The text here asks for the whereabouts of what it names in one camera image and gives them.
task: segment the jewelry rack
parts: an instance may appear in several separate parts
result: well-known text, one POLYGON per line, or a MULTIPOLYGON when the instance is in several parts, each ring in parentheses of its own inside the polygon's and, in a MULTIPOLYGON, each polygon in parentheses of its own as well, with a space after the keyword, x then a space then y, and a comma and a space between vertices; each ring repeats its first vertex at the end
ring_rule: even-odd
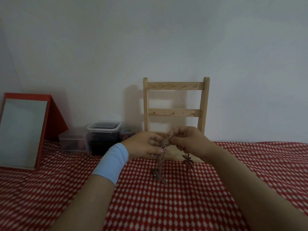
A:
MULTIPOLYGON (((143 78, 143 104, 144 104, 144 130, 150 131, 150 116, 168 117, 198 117, 198 130, 204 134, 206 111, 208 106, 210 78, 204 77, 203 82, 149 82, 143 78), (160 109, 149 107, 149 90, 201 90, 201 101, 199 109, 160 109)), ((165 159, 183 160, 183 152, 176 146, 166 149, 165 159)), ((191 156, 194 162, 202 162, 198 157, 191 156)))

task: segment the clear plastic box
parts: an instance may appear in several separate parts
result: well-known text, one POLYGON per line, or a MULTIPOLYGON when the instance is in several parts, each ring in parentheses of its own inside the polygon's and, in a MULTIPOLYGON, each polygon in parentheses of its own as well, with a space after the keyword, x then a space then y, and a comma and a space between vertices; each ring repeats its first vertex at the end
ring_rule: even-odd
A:
POLYGON ((59 140, 63 151, 91 154, 91 133, 85 128, 69 129, 59 135, 59 140))
POLYGON ((87 126, 91 132, 91 140, 101 142, 115 142, 119 138, 121 122, 98 121, 87 126))

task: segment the red tablecloth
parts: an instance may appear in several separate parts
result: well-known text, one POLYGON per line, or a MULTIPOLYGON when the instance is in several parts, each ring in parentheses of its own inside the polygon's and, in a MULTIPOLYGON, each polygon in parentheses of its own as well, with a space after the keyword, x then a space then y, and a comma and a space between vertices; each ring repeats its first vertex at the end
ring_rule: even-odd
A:
MULTIPOLYGON (((308 215, 308 144, 217 143, 308 215)), ((38 172, 0 169, 0 229, 47 230, 101 157, 67 154, 44 143, 38 172)), ((213 167, 165 161, 167 185, 151 178, 155 161, 137 159, 121 172, 104 230, 246 230, 245 219, 213 167)))

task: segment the chain necklace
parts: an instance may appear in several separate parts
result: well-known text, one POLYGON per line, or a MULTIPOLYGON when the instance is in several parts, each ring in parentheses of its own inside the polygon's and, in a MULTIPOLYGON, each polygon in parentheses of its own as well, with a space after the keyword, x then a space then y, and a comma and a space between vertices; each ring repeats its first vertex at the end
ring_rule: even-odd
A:
POLYGON ((163 162, 165 160, 165 149, 167 147, 169 147, 170 145, 172 145, 172 143, 169 141, 169 139, 171 138, 171 136, 169 138, 167 138, 165 141, 163 141, 159 147, 163 148, 164 149, 164 153, 163 154, 150 154, 150 158, 151 159, 154 159, 156 158, 156 161, 157 161, 157 168, 153 169, 152 170, 152 175, 153 175, 153 178, 156 180, 156 181, 162 181, 162 183, 164 185, 167 184, 166 182, 166 179, 164 177, 161 176, 162 174, 162 169, 163 169, 163 162))

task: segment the plastic container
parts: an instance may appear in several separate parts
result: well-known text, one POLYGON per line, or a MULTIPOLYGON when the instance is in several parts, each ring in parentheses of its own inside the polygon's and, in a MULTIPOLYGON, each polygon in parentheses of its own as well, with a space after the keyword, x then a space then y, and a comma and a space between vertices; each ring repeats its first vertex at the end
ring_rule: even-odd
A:
POLYGON ((121 122, 94 122, 87 126, 93 141, 115 142, 119 138, 121 122))
POLYGON ((130 127, 124 126, 119 129, 119 136, 120 136, 121 141, 126 140, 129 137, 132 137, 136 133, 137 133, 136 128, 130 128, 130 127))
POLYGON ((69 129, 59 135, 59 140, 63 151, 91 154, 91 133, 85 128, 69 129))

